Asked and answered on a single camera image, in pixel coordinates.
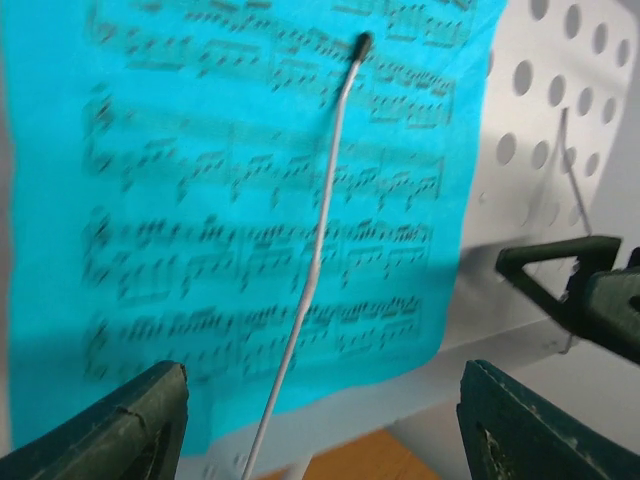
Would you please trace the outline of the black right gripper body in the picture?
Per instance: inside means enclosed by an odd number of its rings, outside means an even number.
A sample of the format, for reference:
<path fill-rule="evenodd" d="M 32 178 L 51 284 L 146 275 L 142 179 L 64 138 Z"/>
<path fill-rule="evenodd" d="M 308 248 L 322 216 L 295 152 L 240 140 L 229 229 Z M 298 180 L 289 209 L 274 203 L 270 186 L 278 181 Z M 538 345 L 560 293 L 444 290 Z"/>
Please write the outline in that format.
<path fill-rule="evenodd" d="M 634 364 L 639 363 L 639 268 L 578 267 L 561 302 L 559 325 Z"/>

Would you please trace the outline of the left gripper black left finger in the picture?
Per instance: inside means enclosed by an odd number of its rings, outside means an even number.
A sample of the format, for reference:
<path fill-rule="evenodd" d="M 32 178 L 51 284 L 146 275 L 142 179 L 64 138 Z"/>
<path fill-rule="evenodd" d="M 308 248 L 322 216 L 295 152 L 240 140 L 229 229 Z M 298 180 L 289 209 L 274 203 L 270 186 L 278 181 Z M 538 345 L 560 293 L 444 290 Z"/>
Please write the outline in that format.
<path fill-rule="evenodd" d="M 161 361 L 1 459 L 3 479 L 173 479 L 188 421 L 186 367 Z"/>

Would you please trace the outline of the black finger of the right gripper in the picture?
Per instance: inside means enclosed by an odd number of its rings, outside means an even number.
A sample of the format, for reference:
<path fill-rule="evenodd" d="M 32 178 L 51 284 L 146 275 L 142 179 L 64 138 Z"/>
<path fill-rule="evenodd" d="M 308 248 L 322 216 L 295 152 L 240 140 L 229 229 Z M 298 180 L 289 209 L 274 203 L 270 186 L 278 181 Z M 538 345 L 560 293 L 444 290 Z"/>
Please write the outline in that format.
<path fill-rule="evenodd" d="M 557 324 L 578 325 L 586 317 L 583 301 L 589 280 L 596 273 L 612 270 L 621 243 L 619 237 L 595 235 L 505 248 L 497 257 L 495 270 Z M 532 263 L 567 258 L 575 258 L 578 269 L 569 277 L 563 300 L 525 271 L 525 266 Z"/>

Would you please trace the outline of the white tripod music stand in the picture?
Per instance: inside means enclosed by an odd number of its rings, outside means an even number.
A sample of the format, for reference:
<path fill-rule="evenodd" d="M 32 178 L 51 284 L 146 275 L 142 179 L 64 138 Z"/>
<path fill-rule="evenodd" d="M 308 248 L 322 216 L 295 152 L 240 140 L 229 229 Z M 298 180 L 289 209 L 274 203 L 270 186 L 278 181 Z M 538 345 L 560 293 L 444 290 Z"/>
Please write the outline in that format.
<path fill-rule="evenodd" d="M 465 364 L 508 372 L 566 364 L 567 334 L 496 272 L 509 246 L 620 223 L 612 192 L 639 91 L 635 1 L 511 1 L 496 29 L 479 157 L 461 260 L 439 352 L 397 378 L 351 388 L 269 423 L 253 474 L 299 479 L 322 457 L 376 430 L 391 433 L 445 479 L 469 469 L 456 418 Z"/>

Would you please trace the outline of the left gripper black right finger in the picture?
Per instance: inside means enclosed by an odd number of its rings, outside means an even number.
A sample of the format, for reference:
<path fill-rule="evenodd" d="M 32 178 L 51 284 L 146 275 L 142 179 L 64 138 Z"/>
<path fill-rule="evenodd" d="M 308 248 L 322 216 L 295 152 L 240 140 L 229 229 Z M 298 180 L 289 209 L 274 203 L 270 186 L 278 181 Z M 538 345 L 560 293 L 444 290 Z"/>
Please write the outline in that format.
<path fill-rule="evenodd" d="M 485 360 L 469 361 L 456 414 L 473 479 L 637 479 L 639 456 Z"/>

